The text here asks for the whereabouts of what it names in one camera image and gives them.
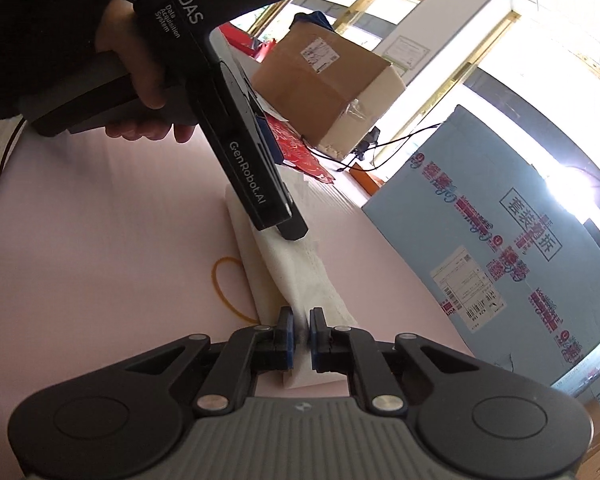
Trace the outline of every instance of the blue box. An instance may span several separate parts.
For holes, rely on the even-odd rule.
[[[550,385],[600,342],[600,249],[464,108],[363,210],[477,358]]]

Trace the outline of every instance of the red object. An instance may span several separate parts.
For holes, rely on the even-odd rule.
[[[307,147],[298,139],[288,124],[277,120],[275,117],[267,114],[267,123],[276,138],[280,150],[285,157],[285,163],[288,166],[296,168],[307,175],[310,175],[320,182],[332,184],[334,178],[318,162],[318,159],[312,155]]]
[[[253,38],[249,34],[231,23],[220,25],[220,31],[224,34],[229,44],[244,52],[247,56],[255,56],[256,51],[252,48]]]
[[[256,61],[262,63],[262,60],[266,57],[266,55],[271,52],[271,49],[276,46],[276,40],[269,40],[265,43],[261,44],[258,47],[258,51],[256,55],[253,56]]]

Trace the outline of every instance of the pink table surface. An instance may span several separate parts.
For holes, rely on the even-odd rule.
[[[94,130],[27,133],[0,181],[0,480],[21,471],[6,426],[33,392],[194,332],[226,340],[244,322],[213,289],[211,267],[238,257],[227,179],[200,132],[185,145]],[[364,213],[312,182],[310,227],[336,289],[376,339],[417,332],[468,349],[432,295]],[[225,294],[255,310],[244,273],[221,267]],[[346,383],[258,394],[344,395]]]

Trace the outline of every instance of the white paper sign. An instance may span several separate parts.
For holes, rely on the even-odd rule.
[[[300,54],[318,74],[340,58],[322,38],[313,40]]]
[[[486,325],[507,306],[491,280],[463,246],[432,270],[431,277],[471,332]]]
[[[405,70],[413,70],[428,53],[428,48],[399,36],[382,56]]]

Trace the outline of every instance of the hand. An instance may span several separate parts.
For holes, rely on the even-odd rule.
[[[162,85],[164,67],[155,61],[138,31],[134,6],[126,0],[111,0],[105,9],[95,38],[96,52],[113,50],[131,74],[131,82],[142,103],[154,110],[166,102]],[[167,136],[171,125],[161,121],[122,121],[108,124],[109,137],[138,140],[147,137],[161,140]],[[177,142],[187,142],[193,135],[193,126],[176,124],[173,135]]]

